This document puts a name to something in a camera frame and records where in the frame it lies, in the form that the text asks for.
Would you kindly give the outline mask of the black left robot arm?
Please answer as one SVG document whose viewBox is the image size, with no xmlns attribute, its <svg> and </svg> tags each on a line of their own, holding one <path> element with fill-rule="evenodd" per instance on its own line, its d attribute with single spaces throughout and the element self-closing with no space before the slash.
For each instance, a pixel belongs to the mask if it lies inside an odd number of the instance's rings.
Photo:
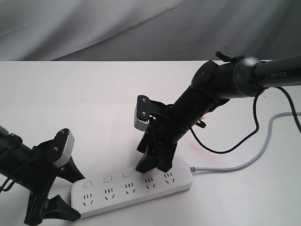
<svg viewBox="0 0 301 226">
<path fill-rule="evenodd" d="M 37 226 L 44 219 L 80 219 L 80 213 L 61 196 L 48 198 L 56 178 L 71 183 L 85 178 L 71 156 L 74 142 L 72 132 L 64 128 L 53 139 L 29 148 L 20 136 L 0 129 L 0 173 L 7 177 L 0 190 L 6 192 L 19 184 L 30 191 L 25 224 Z"/>
</svg>

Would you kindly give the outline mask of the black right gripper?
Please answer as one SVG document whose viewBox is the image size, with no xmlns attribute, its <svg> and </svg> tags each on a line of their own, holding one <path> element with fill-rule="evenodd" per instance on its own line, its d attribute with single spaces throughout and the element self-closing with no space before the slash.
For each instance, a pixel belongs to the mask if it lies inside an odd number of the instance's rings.
<svg viewBox="0 0 301 226">
<path fill-rule="evenodd" d="M 162 172 L 168 172 L 173 166 L 177 142 L 181 138 L 181 109 L 176 103 L 166 105 L 150 101 L 149 125 L 137 146 L 137 151 L 144 155 L 135 169 L 146 173 L 157 167 Z"/>
</svg>

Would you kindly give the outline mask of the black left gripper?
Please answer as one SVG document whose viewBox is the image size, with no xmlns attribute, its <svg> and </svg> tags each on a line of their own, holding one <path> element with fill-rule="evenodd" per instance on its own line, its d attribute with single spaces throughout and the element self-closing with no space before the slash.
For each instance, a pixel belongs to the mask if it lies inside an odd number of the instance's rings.
<svg viewBox="0 0 301 226">
<path fill-rule="evenodd" d="M 72 157 L 62 167 L 56 168 L 53 165 L 55 157 L 52 149 L 53 140 L 34 146 L 33 157 L 24 168 L 25 175 L 28 176 L 26 187 L 30 190 L 24 220 L 26 224 L 40 224 L 44 219 L 76 221 L 81 217 L 80 213 L 68 205 L 60 195 L 48 199 L 50 188 L 57 177 L 71 183 L 85 179 Z"/>
</svg>

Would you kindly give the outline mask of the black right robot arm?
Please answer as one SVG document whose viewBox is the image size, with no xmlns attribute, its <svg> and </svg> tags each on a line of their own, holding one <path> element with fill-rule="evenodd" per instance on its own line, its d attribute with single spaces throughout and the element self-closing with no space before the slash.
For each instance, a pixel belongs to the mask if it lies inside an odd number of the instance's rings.
<svg viewBox="0 0 301 226">
<path fill-rule="evenodd" d="M 258 99 L 268 88 L 284 90 L 301 83 L 300 56 L 271 61 L 243 55 L 228 57 L 221 52 L 216 56 L 222 64 L 204 63 L 173 104 L 166 105 L 145 95 L 137 97 L 134 126 L 144 132 L 137 147 L 143 154 L 136 166 L 138 172 L 155 168 L 169 171 L 178 141 L 194 125 L 204 128 L 201 118 L 232 98 Z"/>
</svg>

